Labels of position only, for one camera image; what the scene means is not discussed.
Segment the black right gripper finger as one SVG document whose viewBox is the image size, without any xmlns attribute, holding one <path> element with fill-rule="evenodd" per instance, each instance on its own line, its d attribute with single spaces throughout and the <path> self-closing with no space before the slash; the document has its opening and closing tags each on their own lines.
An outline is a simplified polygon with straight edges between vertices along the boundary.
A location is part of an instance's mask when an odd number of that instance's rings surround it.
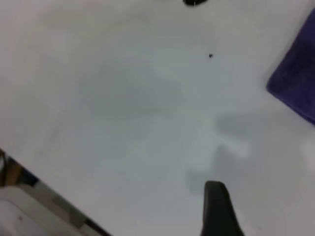
<svg viewBox="0 0 315 236">
<path fill-rule="evenodd" d="M 207 181 L 204 187 L 202 236 L 243 236 L 230 194 L 220 181 Z"/>
</svg>

